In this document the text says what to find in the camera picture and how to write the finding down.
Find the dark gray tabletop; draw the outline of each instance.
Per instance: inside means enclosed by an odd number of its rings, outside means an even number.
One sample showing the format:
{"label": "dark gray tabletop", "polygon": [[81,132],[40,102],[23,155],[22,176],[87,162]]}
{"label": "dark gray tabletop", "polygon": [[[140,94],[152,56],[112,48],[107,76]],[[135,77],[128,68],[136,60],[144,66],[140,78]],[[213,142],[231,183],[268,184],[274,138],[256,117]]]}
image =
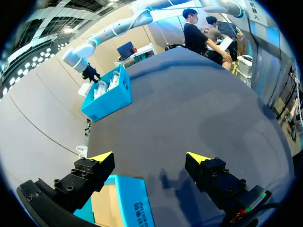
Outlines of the dark gray tabletop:
{"label": "dark gray tabletop", "polygon": [[272,201],[284,198],[293,177],[289,146],[271,111],[242,81],[183,48],[126,71],[133,103],[93,123],[88,156],[113,151],[114,174],[145,180],[157,227],[217,226],[224,216],[184,169],[187,151],[219,157],[248,189],[259,184]]}

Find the computer monitor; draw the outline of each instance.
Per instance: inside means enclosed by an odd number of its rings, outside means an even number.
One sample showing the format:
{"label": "computer monitor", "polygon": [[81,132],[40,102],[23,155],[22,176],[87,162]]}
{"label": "computer monitor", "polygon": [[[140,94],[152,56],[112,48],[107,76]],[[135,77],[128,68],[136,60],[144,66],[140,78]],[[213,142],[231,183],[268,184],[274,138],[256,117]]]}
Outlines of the computer monitor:
{"label": "computer monitor", "polygon": [[123,46],[119,47],[117,50],[118,50],[119,54],[121,55],[121,57],[123,59],[126,59],[133,54],[133,48],[134,48],[134,46],[133,46],[132,42],[129,42],[129,43],[124,44]]}
{"label": "computer monitor", "polygon": [[218,21],[218,30],[224,35],[237,38],[237,28],[232,23]]}

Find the black shirt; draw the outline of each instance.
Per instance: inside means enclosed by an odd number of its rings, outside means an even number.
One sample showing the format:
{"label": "black shirt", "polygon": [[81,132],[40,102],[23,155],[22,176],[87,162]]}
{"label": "black shirt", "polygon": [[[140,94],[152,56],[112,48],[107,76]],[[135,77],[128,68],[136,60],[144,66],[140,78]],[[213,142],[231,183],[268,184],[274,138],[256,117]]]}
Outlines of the black shirt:
{"label": "black shirt", "polygon": [[204,54],[208,48],[206,41],[208,38],[193,24],[184,25],[185,46],[196,53]]}

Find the man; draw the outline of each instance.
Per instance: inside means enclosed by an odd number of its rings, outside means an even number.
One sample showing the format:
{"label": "man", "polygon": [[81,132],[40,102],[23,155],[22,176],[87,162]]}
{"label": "man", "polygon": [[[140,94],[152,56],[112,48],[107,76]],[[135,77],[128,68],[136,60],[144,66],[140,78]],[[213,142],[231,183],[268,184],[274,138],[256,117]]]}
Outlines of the man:
{"label": "man", "polygon": [[224,39],[225,38],[225,36],[222,35],[221,32],[219,32],[217,29],[215,29],[217,27],[217,18],[215,18],[215,17],[207,17],[206,20],[208,22],[207,27],[209,29],[208,29],[208,32],[205,33],[205,35],[209,39],[211,39],[215,44],[217,44],[217,39],[218,38],[220,38],[220,39]]}
{"label": "man", "polygon": [[[198,22],[197,11],[194,9],[185,9],[183,11],[183,17],[186,19],[186,23],[184,25],[185,46],[189,50],[208,57],[210,60],[222,65],[223,68],[230,70],[232,58],[229,53],[222,51],[211,39],[202,34],[202,32],[200,32],[200,30],[194,25]],[[212,54],[206,45],[219,53],[223,60],[218,60],[217,56]]]}

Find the white robotic arm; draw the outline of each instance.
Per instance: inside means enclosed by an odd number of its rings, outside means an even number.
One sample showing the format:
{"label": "white robotic arm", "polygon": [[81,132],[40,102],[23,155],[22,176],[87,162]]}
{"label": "white robotic arm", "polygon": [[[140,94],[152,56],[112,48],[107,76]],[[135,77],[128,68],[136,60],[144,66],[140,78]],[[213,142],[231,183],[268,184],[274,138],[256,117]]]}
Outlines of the white robotic arm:
{"label": "white robotic arm", "polygon": [[[167,7],[179,5],[191,0],[137,0],[131,4],[134,15],[130,18],[119,20],[101,29],[98,33],[86,38],[84,44],[76,49],[69,49],[62,59],[73,69],[83,74],[83,79],[94,80],[94,75],[99,74],[89,65],[85,59],[93,55],[96,47],[115,36],[123,35],[128,30],[147,25],[153,21],[151,10],[163,10]],[[235,17],[241,17],[241,6],[228,0],[200,0],[203,10],[206,12],[228,13]]]}

